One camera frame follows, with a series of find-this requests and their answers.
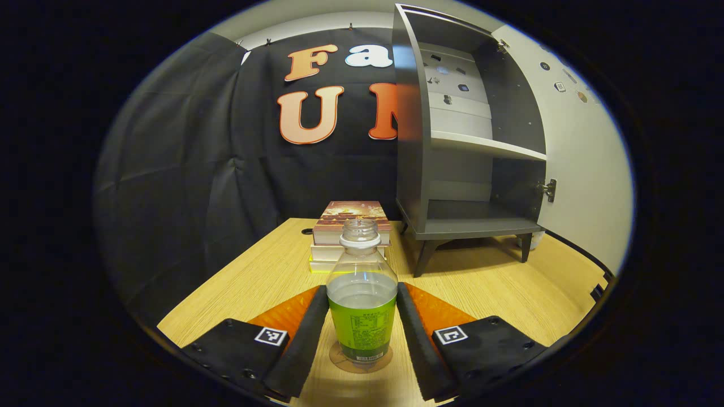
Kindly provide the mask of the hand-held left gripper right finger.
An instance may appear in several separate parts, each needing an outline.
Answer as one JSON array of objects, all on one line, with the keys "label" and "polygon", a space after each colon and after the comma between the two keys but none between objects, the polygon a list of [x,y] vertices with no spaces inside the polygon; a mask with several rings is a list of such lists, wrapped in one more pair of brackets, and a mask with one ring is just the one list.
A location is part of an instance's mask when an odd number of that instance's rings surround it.
[{"label": "hand-held left gripper right finger", "polygon": [[473,317],[413,284],[398,284],[397,307],[424,400],[481,396],[546,351],[501,317]]}]

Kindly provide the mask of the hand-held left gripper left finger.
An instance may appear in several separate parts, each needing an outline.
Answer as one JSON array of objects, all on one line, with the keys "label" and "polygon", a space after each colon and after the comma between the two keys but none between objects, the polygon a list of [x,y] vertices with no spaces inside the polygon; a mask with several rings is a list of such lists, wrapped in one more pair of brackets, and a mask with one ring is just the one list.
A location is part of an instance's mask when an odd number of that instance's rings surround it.
[{"label": "hand-held left gripper left finger", "polygon": [[321,284],[250,321],[227,318],[182,351],[233,386],[289,402],[301,395],[328,309],[326,286]]}]

